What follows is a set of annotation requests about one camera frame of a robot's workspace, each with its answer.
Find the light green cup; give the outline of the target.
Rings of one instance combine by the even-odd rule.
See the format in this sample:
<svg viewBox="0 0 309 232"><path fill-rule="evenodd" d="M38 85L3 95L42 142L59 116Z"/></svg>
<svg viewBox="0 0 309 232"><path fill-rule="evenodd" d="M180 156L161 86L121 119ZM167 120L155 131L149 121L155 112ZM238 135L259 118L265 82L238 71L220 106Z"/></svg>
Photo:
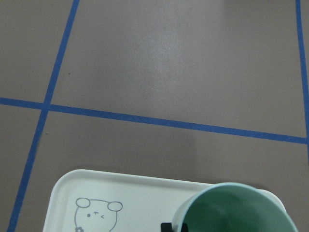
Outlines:
<svg viewBox="0 0 309 232"><path fill-rule="evenodd" d="M240 183L203 189L176 211L174 232L296 232L290 216L269 195Z"/></svg>

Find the cream rabbit tray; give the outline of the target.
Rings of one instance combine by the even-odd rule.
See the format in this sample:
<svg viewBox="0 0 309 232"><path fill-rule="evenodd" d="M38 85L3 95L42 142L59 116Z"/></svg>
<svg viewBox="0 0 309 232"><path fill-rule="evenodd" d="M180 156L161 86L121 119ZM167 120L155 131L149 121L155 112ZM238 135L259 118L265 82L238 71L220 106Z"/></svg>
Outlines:
<svg viewBox="0 0 309 232"><path fill-rule="evenodd" d="M158 232L211 184L78 169L53 187L45 232Z"/></svg>

